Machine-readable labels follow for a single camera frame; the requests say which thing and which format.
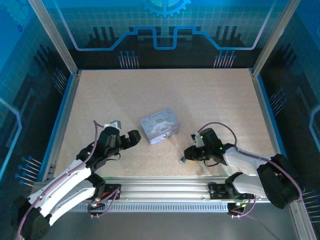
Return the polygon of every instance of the black bracket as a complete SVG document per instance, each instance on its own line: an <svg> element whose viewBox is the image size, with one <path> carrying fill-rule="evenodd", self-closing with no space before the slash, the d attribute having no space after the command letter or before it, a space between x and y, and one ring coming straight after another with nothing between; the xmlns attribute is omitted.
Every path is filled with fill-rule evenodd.
<svg viewBox="0 0 320 240"><path fill-rule="evenodd" d="M226 189L225 184L218 184L216 182L208 183L209 194L211 200L224 200L224 199L235 199L235 200L246 200L253 199L254 196L248 193L240 193L237 196L231 196Z"/></svg>

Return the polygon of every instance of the blue-tipped pin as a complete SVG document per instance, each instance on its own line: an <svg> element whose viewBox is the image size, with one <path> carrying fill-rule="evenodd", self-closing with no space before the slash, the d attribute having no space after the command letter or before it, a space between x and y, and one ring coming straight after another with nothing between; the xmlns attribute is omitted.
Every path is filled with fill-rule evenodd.
<svg viewBox="0 0 320 240"><path fill-rule="evenodd" d="M31 174L34 174L34 175L38 175L38 173L35 173L34 171L30 171L29 169L26 169L26 168L24 168L24 167L22 167L22 165L19 165L18 166L18 169L19 170L25 170L25 171L27 171L28 173L31 173Z"/></svg>
<svg viewBox="0 0 320 240"><path fill-rule="evenodd" d="M304 196L304 195L307 195L307 194L316 194L316 190L315 190L315 189L312 189L311 191L306 192L306 193L304 193L304 194L302 194L302 195Z"/></svg>
<svg viewBox="0 0 320 240"><path fill-rule="evenodd" d="M29 181L29 182L32 182L32 183L34 183L35 181L32 181L32 180L30 180L30 179L28 179L28 178L25 178L25 177L23 177L23 176L20 176L18 173L16 173L15 175L14 175L14 177L16 178L16 179L23 179L23 180L27 180L27 181Z"/></svg>
<svg viewBox="0 0 320 240"><path fill-rule="evenodd" d="M34 167L30 166L30 165L29 165L29 163L26 163L26 164L25 164L25 168L26 168L26 169L33 169L33 170L35 170L35 171L39 172L39 170L38 170L38 169L36 169L36 168L34 168Z"/></svg>
<svg viewBox="0 0 320 240"><path fill-rule="evenodd" d="M33 166L36 166L37 168L40 168L40 166L39 166L38 164L35 164L35 163L33 163L32 161L29 161L29 160L25 159L24 156L21 158L21 161L22 161L22 162L27 162L27 163L29 163L29 164L31 164L31 165L33 165Z"/></svg>
<svg viewBox="0 0 320 240"><path fill-rule="evenodd" d="M30 178L32 178L32 179L37 180L37 178L36 178L35 176L31 176L30 174L26 173L25 171L22 173L22 176L24 176L24 177L30 177Z"/></svg>
<svg viewBox="0 0 320 240"><path fill-rule="evenodd" d="M304 204L320 204L320 200L319 200L319 198L316 198L315 200L307 201Z"/></svg>
<svg viewBox="0 0 320 240"><path fill-rule="evenodd" d="M34 162L36 162L36 163L41 165L41 162L35 160L34 158L32 158L32 156L28 156L28 160L33 160Z"/></svg>
<svg viewBox="0 0 320 240"><path fill-rule="evenodd" d="M24 182L23 180L20 180L20 181L19 181L19 184L20 184L20 185L24 184L24 185L28 185L28 186L30 186L30 187L33 187L33 185L31 185L31 184L29 184L29 183L26 183L26 182Z"/></svg>

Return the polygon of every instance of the small blue object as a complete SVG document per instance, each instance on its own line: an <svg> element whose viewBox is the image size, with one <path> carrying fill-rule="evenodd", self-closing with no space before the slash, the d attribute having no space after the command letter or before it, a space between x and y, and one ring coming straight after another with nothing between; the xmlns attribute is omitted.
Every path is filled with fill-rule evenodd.
<svg viewBox="0 0 320 240"><path fill-rule="evenodd" d="M180 159L180 161L185 164L186 161L187 161L187 159L183 156L183 157Z"/></svg>

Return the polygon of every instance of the purple cable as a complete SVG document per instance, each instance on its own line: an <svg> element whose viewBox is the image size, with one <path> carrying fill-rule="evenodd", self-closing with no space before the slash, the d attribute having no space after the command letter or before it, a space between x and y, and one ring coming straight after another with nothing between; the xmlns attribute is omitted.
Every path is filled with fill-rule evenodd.
<svg viewBox="0 0 320 240"><path fill-rule="evenodd" d="M119 193L119 189L117 188L116 190L114 190L112 193L110 193L107 197L105 197L104 199L101 199L100 201L82 201L84 204L102 204L104 203L106 200L108 200L109 198L111 198L115 193L116 193L116 196L117 194Z"/></svg>
<svg viewBox="0 0 320 240"><path fill-rule="evenodd" d="M226 128L232 133L232 135L233 135L233 137L234 137L234 148L235 148L235 150L236 150L238 153L240 153L240 154L242 154L242 155L245 155L245 156L248 156L248 157L251 157L251 158L254 158L254 159L257 159L257 160L265 161L265 162L273 165L273 166L274 166L275 168L277 168L280 172L282 172L282 173L292 182L292 184L296 187L296 189L297 189L297 191L298 191L298 193L299 193L299 196L298 196L298 198L296 199L296 201L301 201L301 200L302 200L302 191L301 191L298 183L297 183L282 167L280 167L279 165L277 165L277 164L274 163L273 161L271 161L271 160L269 160L269 159L267 159L267 158L264 158L264 157L258 157L258 156L252 155L252 154L250 154L250 153L246 153L246 152L243 152L243 151L239 150L238 147L237 147L237 141L238 141L238 140L237 140L236 134L235 134L235 132L234 132L230 127L228 127L227 125L225 125L225 124L223 124L223 123L221 123L221 122L217 122L217 121L209 122L209 123L207 123L206 125L204 125L202 128L200 128L200 130L198 131L198 133L200 133L200 132L202 131L202 129L204 129L205 127L207 127L207 126L209 126L209 125L211 125L211 124L222 125L222 126L226 127Z"/></svg>
<svg viewBox="0 0 320 240"><path fill-rule="evenodd" d="M246 213L243 213L239 216L239 218L242 218L244 216L247 216L251 211L252 209L254 209L255 205L256 205L256 202L257 202L257 196L254 196L254 201L253 201L253 204L251 206L251 208L246 212Z"/></svg>
<svg viewBox="0 0 320 240"><path fill-rule="evenodd" d="M100 128L104 128L105 126L100 125L99 123L96 124Z"/></svg>
<svg viewBox="0 0 320 240"><path fill-rule="evenodd" d="M236 213L236 214L242 214L240 211L237 211L237 210L231 210L231 212L233 213ZM281 240L279 237L277 237L262 221L260 221L259 219L253 217L253 216L249 216L249 215L246 215L247 218L250 218L251 220L254 220L254 221L257 221L258 223L260 223L265 230L267 230L275 239L277 240Z"/></svg>
<svg viewBox="0 0 320 240"><path fill-rule="evenodd" d="M60 176L57 180L55 180L50 186L48 186L43 193L38 196L38 198L34 201L34 203L29 207L29 209L25 212L24 216L21 219L21 222L19 224L18 230L16 232L16 239L19 240L20 238L20 234L21 234L21 230L22 227L26 221L27 215L30 213L30 211L32 210L32 208L34 206L37 205L37 203L39 201L41 201L43 199L43 197L52 189L54 188L57 184L59 184L60 182L62 182L63 180L65 180L68 176L70 176L71 174L73 174L75 171L77 171L78 169L80 169L83 165L86 164L86 162L88 162L90 160L90 158L92 157L92 155L94 154L94 151L96 149L97 146L97 141L98 141L98 125L97 122L94 120L94 127L95 127L95 138L94 138L94 144L93 144L93 148L91 150L91 153L89 154L89 156L83 161L83 163L81 163L80 165L78 165L77 167L75 167L74 169L72 169L70 172L63 174L62 176Z"/></svg>
<svg viewBox="0 0 320 240"><path fill-rule="evenodd" d="M118 193L119 193L120 191L119 191L119 189L116 189L114 192L115 192L115 193L114 193L114 197L113 197L113 199L112 199L112 202L110 203L110 205L108 206L108 208L107 208L103 213L101 213L101 214L99 214L99 215L93 215L93 214L91 214L91 212L89 212L89 214L91 214L91 217L92 217L92 218L102 217L103 215L105 215L105 214L109 211L109 209L111 208L112 204L113 204L114 201L116 200L117 195L118 195Z"/></svg>

